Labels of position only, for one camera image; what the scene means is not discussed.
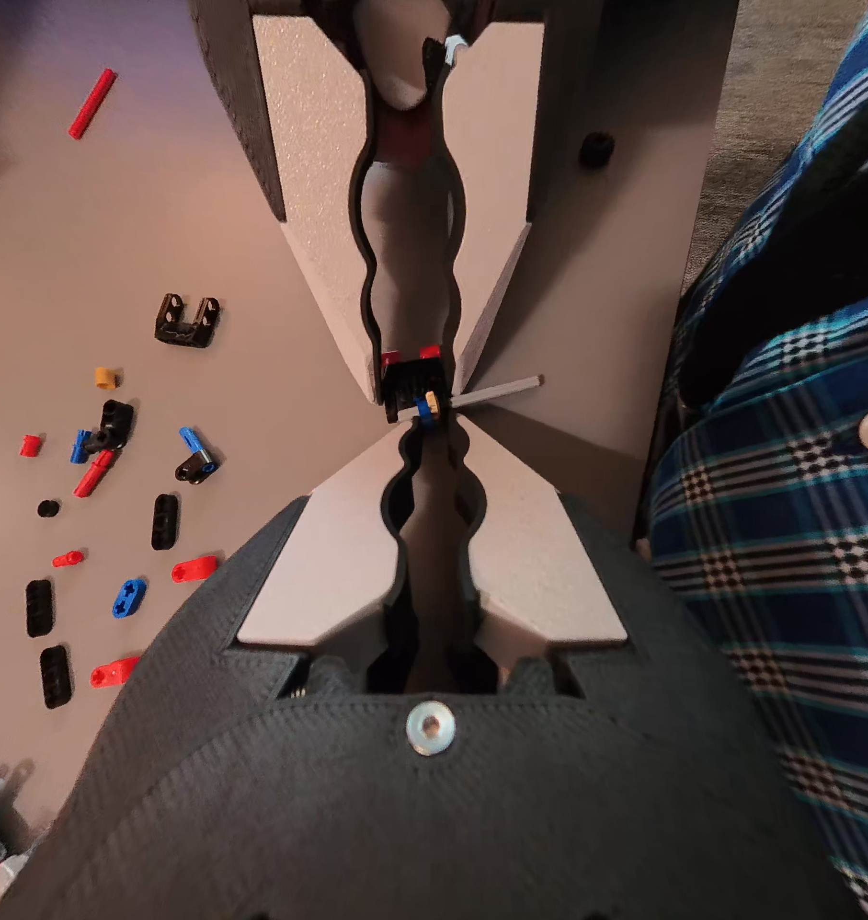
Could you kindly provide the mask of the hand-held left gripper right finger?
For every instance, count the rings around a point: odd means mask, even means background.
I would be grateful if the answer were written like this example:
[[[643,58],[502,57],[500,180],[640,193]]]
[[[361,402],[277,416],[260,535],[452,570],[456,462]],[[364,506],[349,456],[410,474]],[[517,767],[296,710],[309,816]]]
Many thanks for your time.
[[[559,491],[465,417],[448,426],[460,612],[447,661],[466,694],[495,693],[521,661],[628,644]]]

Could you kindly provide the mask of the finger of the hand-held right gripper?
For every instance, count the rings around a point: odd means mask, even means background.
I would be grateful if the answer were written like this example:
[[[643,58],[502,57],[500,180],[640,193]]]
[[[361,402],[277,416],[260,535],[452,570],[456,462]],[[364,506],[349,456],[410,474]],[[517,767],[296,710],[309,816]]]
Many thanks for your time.
[[[474,374],[532,227],[528,216],[543,22],[493,21],[472,45],[447,40],[442,135],[463,190],[452,264],[460,318],[452,393]]]
[[[311,17],[255,15],[253,29],[282,230],[348,371],[377,403],[376,362],[361,314],[369,265],[351,203],[368,142],[366,86]]]

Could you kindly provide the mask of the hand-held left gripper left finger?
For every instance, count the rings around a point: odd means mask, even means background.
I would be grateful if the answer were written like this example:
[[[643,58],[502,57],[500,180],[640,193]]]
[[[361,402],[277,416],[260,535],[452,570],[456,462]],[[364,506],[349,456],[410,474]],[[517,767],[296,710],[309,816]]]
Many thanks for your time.
[[[237,640],[337,657],[371,693],[405,689],[419,645],[401,531],[415,510],[420,423],[400,422],[297,512]]]

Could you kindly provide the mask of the small black lego assembly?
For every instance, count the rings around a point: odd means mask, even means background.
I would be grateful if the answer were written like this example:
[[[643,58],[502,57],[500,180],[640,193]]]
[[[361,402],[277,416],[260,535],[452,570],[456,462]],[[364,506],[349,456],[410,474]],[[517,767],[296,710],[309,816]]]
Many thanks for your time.
[[[381,356],[383,407],[390,423],[417,420],[423,431],[434,431],[447,420],[452,409],[474,408],[515,396],[543,385],[542,374],[452,396],[446,383],[439,344],[419,350],[408,361],[399,351]]]

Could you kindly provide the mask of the long red lego axle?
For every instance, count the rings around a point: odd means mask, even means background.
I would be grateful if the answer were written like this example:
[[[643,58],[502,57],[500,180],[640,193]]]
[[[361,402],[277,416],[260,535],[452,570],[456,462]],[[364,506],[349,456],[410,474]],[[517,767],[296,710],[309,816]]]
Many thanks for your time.
[[[88,131],[117,79],[118,74],[107,67],[98,76],[68,129],[68,135],[74,141],[81,140]]]

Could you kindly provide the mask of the black short lego beam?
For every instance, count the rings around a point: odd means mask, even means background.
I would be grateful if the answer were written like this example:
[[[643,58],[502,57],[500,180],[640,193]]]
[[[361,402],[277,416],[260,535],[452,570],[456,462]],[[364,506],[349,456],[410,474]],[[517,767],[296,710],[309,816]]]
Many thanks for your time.
[[[45,648],[39,654],[39,671],[45,707],[53,710],[72,699],[69,650],[64,645]]]
[[[28,638],[49,635],[55,623],[52,582],[49,579],[29,581],[25,589],[25,602]]]
[[[151,546],[166,551],[175,546],[179,521],[179,500],[175,494],[162,493],[153,504]]]

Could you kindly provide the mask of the black u-shaped lego piece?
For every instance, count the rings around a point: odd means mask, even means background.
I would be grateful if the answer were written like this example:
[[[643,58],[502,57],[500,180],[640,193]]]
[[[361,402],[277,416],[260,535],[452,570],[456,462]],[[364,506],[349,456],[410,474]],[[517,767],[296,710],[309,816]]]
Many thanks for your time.
[[[191,320],[184,318],[185,309],[180,295],[166,293],[155,319],[154,338],[176,347],[209,347],[221,315],[220,302],[214,297],[202,298]]]

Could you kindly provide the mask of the red lego axle pin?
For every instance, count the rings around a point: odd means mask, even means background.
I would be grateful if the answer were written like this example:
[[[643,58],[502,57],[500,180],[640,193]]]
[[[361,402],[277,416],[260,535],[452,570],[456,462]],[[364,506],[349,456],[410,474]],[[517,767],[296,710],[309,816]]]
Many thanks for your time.
[[[118,452],[111,450],[104,450],[95,454],[95,458],[88,466],[87,471],[72,490],[72,495],[78,499],[85,499],[92,495],[117,457]]]

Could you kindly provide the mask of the person's plaid shirt torso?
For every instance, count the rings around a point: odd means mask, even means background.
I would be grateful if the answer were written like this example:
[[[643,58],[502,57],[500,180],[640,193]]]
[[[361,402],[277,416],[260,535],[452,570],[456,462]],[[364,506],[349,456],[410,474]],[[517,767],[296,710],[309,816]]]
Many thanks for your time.
[[[650,560],[747,684],[868,916],[868,8],[681,298]]]

